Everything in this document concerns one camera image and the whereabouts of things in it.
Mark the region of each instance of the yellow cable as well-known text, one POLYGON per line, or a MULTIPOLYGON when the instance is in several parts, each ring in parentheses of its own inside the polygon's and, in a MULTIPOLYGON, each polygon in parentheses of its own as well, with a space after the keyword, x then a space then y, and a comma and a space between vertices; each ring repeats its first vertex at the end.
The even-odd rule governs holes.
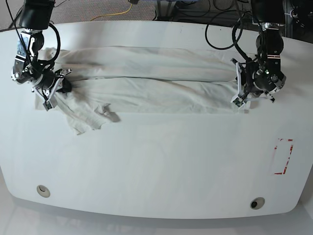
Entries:
POLYGON ((105 17, 105 16, 117 16, 117 15, 122 15, 122 14, 125 14, 127 12, 129 12, 132 8, 132 4, 131 4, 131 7, 127 10, 127 11, 124 11, 124 12, 119 12, 119 13, 112 13, 112 14, 106 14, 106 15, 101 15, 101 16, 96 16, 95 18, 92 18, 90 21, 94 21, 95 19, 98 19, 100 17, 105 17))

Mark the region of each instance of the table surface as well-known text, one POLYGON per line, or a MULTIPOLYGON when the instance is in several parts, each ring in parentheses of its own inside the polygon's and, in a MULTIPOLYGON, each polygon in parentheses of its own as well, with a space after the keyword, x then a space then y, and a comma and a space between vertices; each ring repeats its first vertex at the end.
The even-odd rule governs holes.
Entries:
MULTIPOLYGON (((67 50, 213 50, 200 24, 91 22, 57 28, 67 50)), ((44 35, 45 47, 55 47, 53 32, 44 35)), ((231 44, 230 35, 230 28, 210 28, 216 46, 231 44)), ((256 37, 256 32, 244 32, 244 51, 255 52, 256 37)), ((30 87, 11 81, 17 35, 0 33, 0 44, 5 45, 0 64, 0 166, 9 191, 47 205, 136 217, 230 218, 292 210, 313 164, 313 46, 284 42, 287 83, 275 95, 275 104, 260 102, 244 115, 119 114, 120 123, 75 136, 61 113, 35 111, 30 87), (271 170, 284 152, 273 155, 278 139, 293 140, 284 175, 271 170), (46 186, 51 196, 41 197, 38 185, 46 186), (250 203, 257 197, 266 203, 252 210, 250 203)))

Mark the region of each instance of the black cable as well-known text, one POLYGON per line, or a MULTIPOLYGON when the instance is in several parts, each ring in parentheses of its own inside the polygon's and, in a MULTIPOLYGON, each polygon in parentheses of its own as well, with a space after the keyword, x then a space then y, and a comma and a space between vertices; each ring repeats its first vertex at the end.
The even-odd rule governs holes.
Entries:
MULTIPOLYGON (((261 39, 262 39, 261 40, 262 44, 260 46, 264 47, 265 46, 265 34, 264 34, 263 29, 262 29, 260 21, 255 16, 253 16, 251 13, 249 13, 249 12, 246 12, 246 11, 239 11, 239 12, 243 12, 244 14, 250 15, 255 20, 255 22, 257 22, 257 24, 259 26, 259 31, 261 32, 261 39)), ((232 30, 232 40, 233 40, 233 42, 236 40, 236 31, 237 31, 238 27, 239 27, 239 25, 237 23, 234 26, 233 30, 232 30)), ((236 47, 237 51, 241 54, 241 56, 247 61, 248 60, 248 56, 246 55, 246 53, 243 52, 243 50, 239 47, 238 44, 235 47, 236 47)), ((249 62, 246 62, 246 63, 241 63, 241 64, 249 64, 249 63, 252 63, 252 62, 256 61, 257 59, 260 59, 261 58, 261 53, 262 53, 262 50, 260 48, 258 48, 258 54, 256 55, 256 58, 254 58, 252 61, 249 61, 249 62)))
POLYGON ((209 9, 208 9, 208 11, 206 12, 206 13, 204 13, 203 15, 200 15, 200 16, 192 16, 192 15, 188 15, 188 14, 186 14, 186 13, 183 13, 183 12, 179 12, 179 13, 181 13, 182 15, 185 15, 185 16, 189 16, 189 17, 202 17, 202 16, 205 16, 206 14, 208 14, 208 13, 210 13, 210 11, 211 11, 211 2, 210 2, 210 0, 208 0, 208 2, 209 2, 209 9))
POLYGON ((212 44, 209 42, 208 37, 207 37, 207 32, 208 32, 209 26, 212 24, 212 22, 213 22, 218 16, 220 16, 220 15, 222 15, 222 14, 224 14, 224 13, 227 13, 227 12, 235 12, 235 11, 237 11, 237 10, 222 11, 222 12, 216 14, 216 15, 210 20, 210 22, 206 25, 206 28, 205 28, 205 40, 206 40, 206 42, 207 42, 212 48, 214 48, 214 49, 216 49, 216 50, 228 50, 228 49, 232 48, 233 46, 235 46, 235 45, 239 42, 239 40, 240 40, 240 38, 241 38, 241 36, 242 36, 243 30, 244 30, 243 27, 240 28, 240 33, 239 33, 239 36, 238 36, 237 40, 236 40, 232 45, 230 45, 230 46, 228 46, 228 47, 216 47, 216 46, 212 45, 212 44))
MULTIPOLYGON (((243 20, 243 16, 241 15, 241 11, 239 9, 239 5, 237 0, 234 0, 233 3, 235 3, 235 7, 236 7, 236 11, 239 15, 239 21, 237 24, 235 24, 235 26, 233 27, 233 31, 232 31, 232 40, 233 42, 236 41, 236 31, 238 29, 238 27, 243 28, 244 26, 244 20, 243 20)), ((248 61, 250 58, 246 55, 246 53, 244 53, 244 51, 239 47, 238 43, 235 44, 235 48, 236 50, 241 54, 241 56, 248 61)))
POLYGON ((216 0, 213 0, 213 6, 214 6, 216 9, 218 9, 219 11, 227 11, 227 10, 229 10, 230 8, 232 8, 232 7, 234 6, 234 1, 232 1, 231 5, 230 5, 228 8, 226 8, 226 9, 220 9, 220 8, 218 8, 218 7, 216 6, 216 0))
POLYGON ((255 62, 255 61, 258 60, 258 59, 260 59, 260 57, 259 57, 258 55, 256 55, 253 60, 248 61, 248 62, 244 62, 244 63, 241 63, 241 62, 240 62, 240 64, 241 64, 241 65, 248 65, 248 64, 251 64, 251 63, 255 62))
POLYGON ((45 93, 44 93, 44 84, 41 86, 41 93, 43 94, 43 97, 44 97, 44 99, 45 99, 45 101, 47 101, 48 100, 48 97, 45 95, 45 93))
POLYGON ((57 43, 58 43, 57 51, 56 51, 54 57, 50 60, 51 62, 52 61, 54 62, 58 58, 60 51, 61 51, 61 38, 60 38, 60 34, 59 34, 57 28, 53 24, 49 23, 49 27, 52 28, 53 31, 55 32, 55 35, 57 37, 57 43))
POLYGON ((29 63, 30 63, 31 66, 33 67, 33 70, 34 70, 34 71, 38 72, 39 74, 44 75, 42 72, 39 72, 39 71, 38 71, 37 69, 35 69, 35 67, 33 66, 32 61, 31 61, 31 59, 30 59, 30 56, 29 56, 29 54, 28 54, 27 47, 26 47, 26 45, 25 45, 24 39, 20 36, 20 34, 19 34, 19 32, 18 32, 18 29, 17 29, 17 27, 16 27, 16 23, 14 22, 14 19, 13 19, 13 16, 12 16, 12 12, 11 12, 11 9, 10 9, 9 3, 8 3, 8 0, 5 0, 5 4, 6 4, 6 7, 7 7, 7 9, 8 9, 9 15, 10 15, 10 17, 11 17, 12 23, 13 23, 13 25, 14 25, 14 29, 15 29, 15 31, 16 31, 18 37, 19 37, 19 40, 20 40, 20 42, 21 42, 21 44, 22 44, 22 46, 23 46, 23 49, 24 49, 24 51, 25 51, 25 55, 26 55, 27 60, 29 61, 29 63))
POLYGON ((153 20, 152 21, 155 21, 156 20, 156 18, 157 18, 157 11, 155 10, 155 17, 153 18, 153 20))
MULTIPOLYGON (((14 22, 16 23, 16 21, 19 19, 21 13, 22 13, 22 10, 23 10, 23 6, 20 7, 20 9, 18 10, 18 12, 16 13, 16 16, 14 18, 14 22)), ((11 24, 9 25, 8 29, 12 28, 13 27, 13 22, 11 22, 11 24)))
POLYGON ((247 89, 245 89, 245 94, 249 94, 254 87, 253 85, 253 78, 252 78, 252 73, 251 73, 251 58, 247 61, 246 65, 246 84, 247 84, 247 89))

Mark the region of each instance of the crumpled fabric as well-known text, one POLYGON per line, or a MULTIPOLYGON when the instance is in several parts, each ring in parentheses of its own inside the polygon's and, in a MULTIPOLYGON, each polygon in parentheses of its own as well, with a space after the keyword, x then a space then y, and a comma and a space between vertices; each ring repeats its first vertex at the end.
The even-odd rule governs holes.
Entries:
MULTIPOLYGON (((50 59, 54 48, 41 51, 50 59)), ((77 134, 122 121, 116 113, 236 114, 235 66, 229 51, 101 47, 61 51, 55 70, 72 68, 72 92, 58 108, 77 134)), ((42 109, 36 99, 36 108, 42 109)))

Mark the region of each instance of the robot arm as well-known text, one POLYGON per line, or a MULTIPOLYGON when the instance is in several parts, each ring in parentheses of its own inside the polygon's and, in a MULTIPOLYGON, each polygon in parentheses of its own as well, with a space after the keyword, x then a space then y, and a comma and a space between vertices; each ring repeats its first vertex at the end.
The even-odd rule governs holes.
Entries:
POLYGON ((54 3, 54 0, 25 0, 20 20, 20 26, 25 30, 19 36, 18 52, 12 69, 13 80, 19 84, 31 83, 32 91, 42 98, 47 111, 57 105, 54 97, 56 92, 71 91, 71 84, 65 79, 71 69, 53 72, 61 48, 59 32, 49 22, 54 3), (38 51, 44 45, 42 30, 48 27, 56 33, 57 51, 52 59, 39 60, 38 51))
MULTIPOLYGON (((240 12, 237 1, 234 1, 240 12)), ((33 91, 43 100, 43 105, 48 111, 57 105, 56 92, 67 93, 71 91, 71 84, 65 76, 69 70, 58 70, 53 72, 54 62, 57 59, 61 40, 57 29, 50 24, 50 17, 55 0, 24 0, 20 26, 25 30, 19 35, 18 53, 12 70, 12 78, 17 83, 25 82, 33 85, 33 91), (43 47, 44 37, 42 30, 51 27, 57 36, 58 47, 56 54, 51 60, 38 60, 38 51, 43 47)), ((238 107, 244 106, 252 100, 267 98, 274 102, 273 93, 283 88, 286 77, 280 68, 280 53, 284 48, 279 29, 285 25, 285 14, 283 0, 251 0, 253 18, 260 26, 260 36, 257 38, 257 62, 249 58, 235 44, 238 52, 245 58, 246 67, 236 60, 237 77, 239 85, 238 94, 232 102, 238 107)), ((234 26, 233 41, 236 40, 236 29, 234 26)))
POLYGON ((252 60, 236 45, 236 49, 246 59, 245 68, 237 66, 240 70, 239 77, 243 78, 241 84, 244 85, 244 90, 239 90, 238 95, 232 100, 238 107, 244 106, 248 101, 264 98, 274 102, 272 95, 280 91, 286 81, 285 75, 281 72, 280 60, 280 54, 284 49, 280 35, 280 28, 285 25, 283 1, 251 0, 251 6, 253 18, 257 19, 260 25, 260 35, 256 42, 258 60, 252 63, 252 60))

